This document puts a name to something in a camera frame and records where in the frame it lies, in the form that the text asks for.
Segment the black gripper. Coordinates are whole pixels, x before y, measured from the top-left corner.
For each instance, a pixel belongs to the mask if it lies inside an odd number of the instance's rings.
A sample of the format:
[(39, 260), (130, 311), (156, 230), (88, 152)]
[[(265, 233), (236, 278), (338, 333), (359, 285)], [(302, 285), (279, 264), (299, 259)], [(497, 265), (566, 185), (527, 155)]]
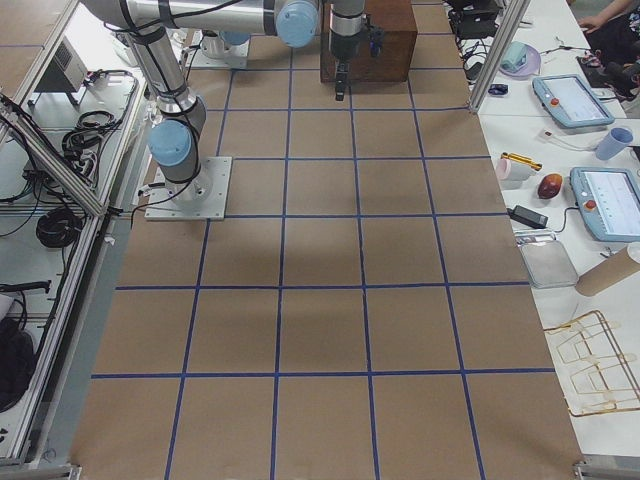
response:
[(330, 15), (329, 48), (339, 61), (335, 69), (335, 100), (342, 102), (348, 87), (349, 63), (356, 54), (361, 32), (361, 16)]

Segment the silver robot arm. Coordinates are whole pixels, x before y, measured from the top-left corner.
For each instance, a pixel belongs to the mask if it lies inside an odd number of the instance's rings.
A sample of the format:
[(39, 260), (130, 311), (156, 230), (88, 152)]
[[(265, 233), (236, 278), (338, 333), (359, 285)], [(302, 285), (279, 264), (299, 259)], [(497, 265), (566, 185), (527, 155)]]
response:
[(192, 128), (189, 155), (198, 151), (206, 121), (203, 102), (192, 94), (175, 57), (167, 28), (190, 28), (277, 36), (291, 48), (314, 37), (319, 2), (330, 5), (330, 51), (336, 60), (335, 98), (344, 99), (349, 63), (364, 38), (370, 45), (384, 34), (365, 14), (366, 1), (81, 1), (91, 14), (126, 35), (163, 115)]

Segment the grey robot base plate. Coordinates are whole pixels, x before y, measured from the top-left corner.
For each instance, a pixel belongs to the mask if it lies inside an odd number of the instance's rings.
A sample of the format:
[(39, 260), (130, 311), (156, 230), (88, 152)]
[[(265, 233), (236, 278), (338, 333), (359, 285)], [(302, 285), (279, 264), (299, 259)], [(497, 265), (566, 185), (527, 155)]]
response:
[(228, 156), (205, 157), (201, 160), (199, 175), (182, 191), (182, 186), (165, 185), (159, 167), (155, 182), (163, 186), (150, 193), (151, 206), (145, 210), (149, 221), (223, 220), (226, 213), (232, 158)]

